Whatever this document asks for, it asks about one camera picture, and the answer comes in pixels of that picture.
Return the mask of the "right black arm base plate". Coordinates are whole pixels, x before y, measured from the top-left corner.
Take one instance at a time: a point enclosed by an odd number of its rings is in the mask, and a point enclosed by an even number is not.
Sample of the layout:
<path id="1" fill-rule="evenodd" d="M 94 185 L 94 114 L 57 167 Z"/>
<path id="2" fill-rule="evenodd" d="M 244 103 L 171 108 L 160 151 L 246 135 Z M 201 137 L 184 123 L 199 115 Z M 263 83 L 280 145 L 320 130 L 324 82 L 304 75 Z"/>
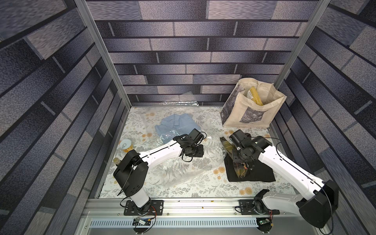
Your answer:
<path id="1" fill-rule="evenodd" d="M 254 202 L 253 199 L 242 199 L 239 200 L 239 205 L 235 206 L 235 211 L 242 215 L 279 215 L 279 210 L 269 210 L 260 202 Z"/>

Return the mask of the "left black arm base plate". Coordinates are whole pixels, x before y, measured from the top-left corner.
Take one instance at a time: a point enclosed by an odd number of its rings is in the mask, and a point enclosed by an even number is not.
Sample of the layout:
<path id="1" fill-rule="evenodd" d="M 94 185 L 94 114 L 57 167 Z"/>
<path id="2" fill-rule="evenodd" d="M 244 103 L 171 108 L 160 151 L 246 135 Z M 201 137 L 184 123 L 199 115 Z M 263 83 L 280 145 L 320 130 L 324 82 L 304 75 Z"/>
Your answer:
<path id="1" fill-rule="evenodd" d="M 141 216 L 141 215 L 162 215 L 164 209 L 163 200 L 150 200 L 142 207 L 137 207 L 137 205 L 128 200 L 124 207 L 123 215 L 129 216 Z"/>

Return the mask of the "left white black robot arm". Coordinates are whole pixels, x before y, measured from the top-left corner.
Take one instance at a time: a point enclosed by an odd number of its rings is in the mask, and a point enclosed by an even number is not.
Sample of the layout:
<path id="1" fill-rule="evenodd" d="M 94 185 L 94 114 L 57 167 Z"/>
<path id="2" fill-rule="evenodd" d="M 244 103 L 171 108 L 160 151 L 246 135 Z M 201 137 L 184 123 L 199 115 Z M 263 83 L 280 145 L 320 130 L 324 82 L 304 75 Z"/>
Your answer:
<path id="1" fill-rule="evenodd" d="M 143 189 L 148 170 L 170 159 L 189 157 L 202 158 L 204 147 L 201 144 L 207 135 L 193 129 L 189 134 L 174 137 L 167 144 L 155 149 L 137 152 L 131 150 L 122 160 L 115 160 L 113 176 L 121 187 L 121 192 L 130 198 L 136 207 L 144 211 L 150 207 L 151 199 Z"/>

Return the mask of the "clear plastic vacuum bag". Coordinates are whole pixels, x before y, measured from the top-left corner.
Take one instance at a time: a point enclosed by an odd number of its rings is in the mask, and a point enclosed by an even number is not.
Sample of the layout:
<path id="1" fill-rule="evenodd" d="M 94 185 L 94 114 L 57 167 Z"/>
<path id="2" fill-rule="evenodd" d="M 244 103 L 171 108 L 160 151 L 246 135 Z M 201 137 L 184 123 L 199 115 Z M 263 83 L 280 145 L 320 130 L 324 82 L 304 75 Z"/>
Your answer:
<path id="1" fill-rule="evenodd" d="M 170 187 L 222 163 L 220 107 L 200 106 L 192 92 L 148 109 L 143 122 L 152 136 L 139 162 L 148 166 L 149 181 Z"/>

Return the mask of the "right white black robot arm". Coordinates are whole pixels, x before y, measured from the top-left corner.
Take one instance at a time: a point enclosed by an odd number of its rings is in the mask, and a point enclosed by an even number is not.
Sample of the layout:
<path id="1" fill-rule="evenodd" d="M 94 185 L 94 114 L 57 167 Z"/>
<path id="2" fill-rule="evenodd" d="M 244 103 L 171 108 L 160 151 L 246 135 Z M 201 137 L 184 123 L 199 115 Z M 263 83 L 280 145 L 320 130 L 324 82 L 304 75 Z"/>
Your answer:
<path id="1" fill-rule="evenodd" d="M 238 130 L 230 136 L 230 140 L 235 145 L 232 152 L 235 163 L 265 164 L 298 191 L 297 195 L 260 191 L 253 199 L 253 207 L 258 214 L 280 210 L 298 214 L 318 229 L 325 227 L 338 208 L 337 183 L 324 181 L 304 170 L 262 136 L 252 138 L 250 134 Z"/>

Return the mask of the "yellow black plaid shirt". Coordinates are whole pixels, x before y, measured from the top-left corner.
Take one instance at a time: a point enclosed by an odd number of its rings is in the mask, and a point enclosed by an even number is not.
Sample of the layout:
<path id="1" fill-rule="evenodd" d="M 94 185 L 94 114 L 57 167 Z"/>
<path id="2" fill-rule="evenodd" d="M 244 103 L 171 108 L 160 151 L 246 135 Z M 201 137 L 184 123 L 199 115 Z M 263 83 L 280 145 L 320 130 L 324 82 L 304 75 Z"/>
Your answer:
<path id="1" fill-rule="evenodd" d="M 219 139 L 226 152 L 225 166 L 226 171 L 229 173 L 229 181 L 236 182 L 245 178 L 249 164 L 240 161 L 239 151 L 235 145 L 231 144 L 225 137 L 220 137 Z"/>

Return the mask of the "light blue shirt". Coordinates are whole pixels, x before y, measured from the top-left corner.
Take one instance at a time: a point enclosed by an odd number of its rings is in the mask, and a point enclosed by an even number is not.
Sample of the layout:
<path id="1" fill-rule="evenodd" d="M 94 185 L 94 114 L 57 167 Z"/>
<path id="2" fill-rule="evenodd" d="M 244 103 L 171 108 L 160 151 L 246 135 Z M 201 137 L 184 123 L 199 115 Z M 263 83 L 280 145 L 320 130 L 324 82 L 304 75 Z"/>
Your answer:
<path id="1" fill-rule="evenodd" d="M 201 127 L 187 113 L 165 117 L 161 120 L 161 124 L 155 126 L 156 133 L 163 144 L 172 141 L 176 136 L 189 134 L 193 129 L 200 131 Z"/>

